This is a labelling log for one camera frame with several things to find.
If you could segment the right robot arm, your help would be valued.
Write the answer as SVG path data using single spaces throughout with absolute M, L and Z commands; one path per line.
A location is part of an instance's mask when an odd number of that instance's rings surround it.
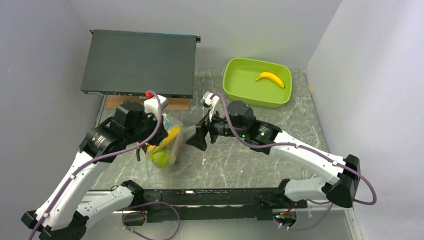
M 292 137 L 279 127 L 256 119 L 253 109 L 243 101 L 227 105 L 227 116 L 204 103 L 209 110 L 196 124 L 195 133 L 186 144 L 201 151 L 207 149 L 206 135 L 214 143 L 219 136 L 239 137 L 250 144 L 250 149 L 269 156 L 284 158 L 314 172 L 316 179 L 283 179 L 275 193 L 276 203 L 287 208 L 291 204 L 307 199 L 328 200 L 331 203 L 351 208 L 358 190 L 360 178 L 353 172 L 360 171 L 360 160 L 355 155 L 346 157 L 333 155 L 307 145 Z

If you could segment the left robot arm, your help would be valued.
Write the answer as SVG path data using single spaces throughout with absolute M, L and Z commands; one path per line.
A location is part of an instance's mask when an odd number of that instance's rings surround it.
M 145 144 L 159 145 L 168 136 L 163 110 L 168 101 L 153 97 L 143 103 L 126 101 L 113 116 L 89 130 L 79 145 L 69 170 L 51 196 L 38 209 L 27 211 L 21 221 L 41 240 L 79 240 L 96 222 L 112 212 L 139 209 L 144 189 L 133 180 L 88 203 L 82 203 L 95 180 L 115 158 Z

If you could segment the green lime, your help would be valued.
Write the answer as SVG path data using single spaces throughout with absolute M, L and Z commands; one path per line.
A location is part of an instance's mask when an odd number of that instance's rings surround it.
M 161 149 L 151 155 L 152 163 L 157 168 L 171 166 L 175 162 L 175 156 L 170 149 Z

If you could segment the clear zip top bag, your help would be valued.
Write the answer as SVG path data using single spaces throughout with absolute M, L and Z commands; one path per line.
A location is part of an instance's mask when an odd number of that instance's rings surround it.
M 165 113 L 162 116 L 163 126 L 168 133 L 168 137 L 162 140 L 159 146 L 145 145 L 144 159 L 148 178 L 173 166 L 183 144 L 183 123 Z

